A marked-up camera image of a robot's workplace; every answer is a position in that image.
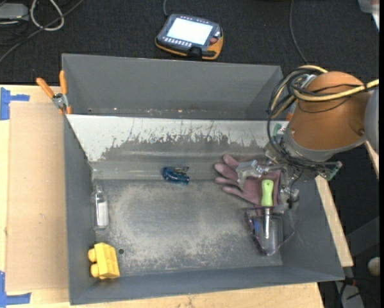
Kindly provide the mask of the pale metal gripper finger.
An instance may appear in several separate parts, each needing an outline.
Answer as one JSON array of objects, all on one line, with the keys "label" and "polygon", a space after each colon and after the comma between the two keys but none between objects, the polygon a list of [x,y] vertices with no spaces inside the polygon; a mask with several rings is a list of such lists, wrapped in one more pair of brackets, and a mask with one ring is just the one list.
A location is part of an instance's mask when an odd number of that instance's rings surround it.
[{"label": "pale metal gripper finger", "polygon": [[261,165],[257,160],[241,162],[237,168],[237,183],[239,185],[244,185],[248,178],[250,179],[260,179],[262,176],[266,175],[270,171],[270,166]]},{"label": "pale metal gripper finger", "polygon": [[299,189],[295,187],[300,175],[294,173],[282,173],[280,177],[280,202],[286,209],[291,209],[299,201]]}]

